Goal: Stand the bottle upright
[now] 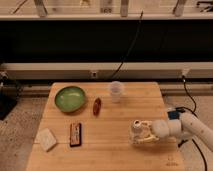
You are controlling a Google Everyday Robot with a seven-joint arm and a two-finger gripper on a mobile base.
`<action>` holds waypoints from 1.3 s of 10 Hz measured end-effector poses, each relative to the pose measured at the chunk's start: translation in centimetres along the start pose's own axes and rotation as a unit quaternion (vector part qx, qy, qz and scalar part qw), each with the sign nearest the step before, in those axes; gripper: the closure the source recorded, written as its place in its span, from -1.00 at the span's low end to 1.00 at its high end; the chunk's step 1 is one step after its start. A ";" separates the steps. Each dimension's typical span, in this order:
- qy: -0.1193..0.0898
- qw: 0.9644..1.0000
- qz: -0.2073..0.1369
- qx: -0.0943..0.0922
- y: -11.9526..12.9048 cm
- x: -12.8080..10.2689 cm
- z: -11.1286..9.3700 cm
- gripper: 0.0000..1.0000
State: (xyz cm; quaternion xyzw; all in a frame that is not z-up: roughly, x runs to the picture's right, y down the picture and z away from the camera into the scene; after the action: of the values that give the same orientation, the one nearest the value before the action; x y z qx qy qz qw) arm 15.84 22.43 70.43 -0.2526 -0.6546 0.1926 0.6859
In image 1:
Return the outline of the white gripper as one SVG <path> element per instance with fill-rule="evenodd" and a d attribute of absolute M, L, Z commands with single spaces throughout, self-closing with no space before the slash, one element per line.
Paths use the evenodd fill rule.
<path fill-rule="evenodd" d="M 148 137 L 136 138 L 135 144 L 144 144 L 158 141 L 159 138 L 165 138 L 169 136 L 169 127 L 165 120 L 156 120 L 156 121 L 147 121 L 142 122 L 144 128 L 151 129 L 153 134 L 150 134 Z"/>

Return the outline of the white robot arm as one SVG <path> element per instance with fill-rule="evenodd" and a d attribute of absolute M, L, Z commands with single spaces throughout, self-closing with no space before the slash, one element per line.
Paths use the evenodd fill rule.
<path fill-rule="evenodd" d="M 135 120 L 131 125 L 131 139 L 134 144 L 191 135 L 197 136 L 213 152 L 213 130 L 187 112 L 181 113 L 178 119 Z"/>

